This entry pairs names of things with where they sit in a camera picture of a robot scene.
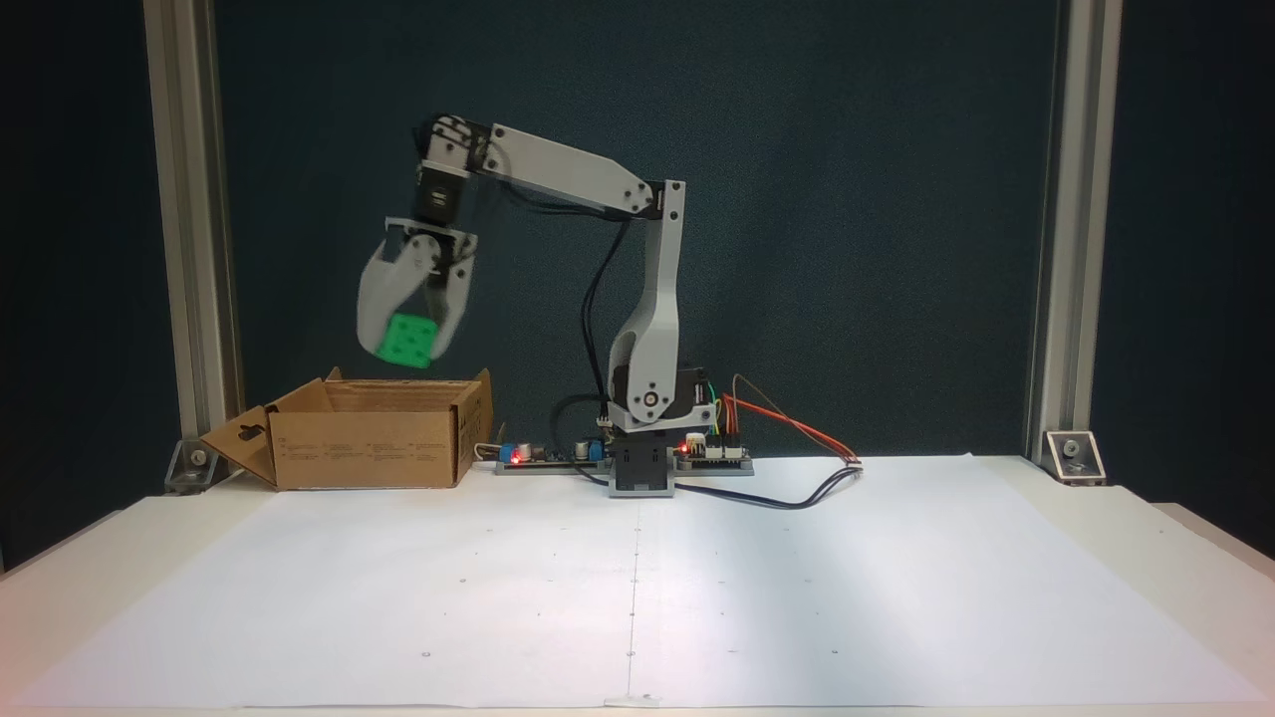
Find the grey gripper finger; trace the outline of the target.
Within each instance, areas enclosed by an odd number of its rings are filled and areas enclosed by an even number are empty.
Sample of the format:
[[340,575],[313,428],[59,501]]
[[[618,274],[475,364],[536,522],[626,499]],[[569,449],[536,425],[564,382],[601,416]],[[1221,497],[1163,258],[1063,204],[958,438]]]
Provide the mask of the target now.
[[408,240],[391,262],[386,246],[382,241],[374,251],[357,291],[357,339],[368,353],[377,353],[391,314],[426,281],[426,246],[418,239]]
[[459,260],[446,270],[428,273],[428,316],[437,325],[428,347],[428,358],[437,361],[451,344],[468,304],[473,281],[474,260]]

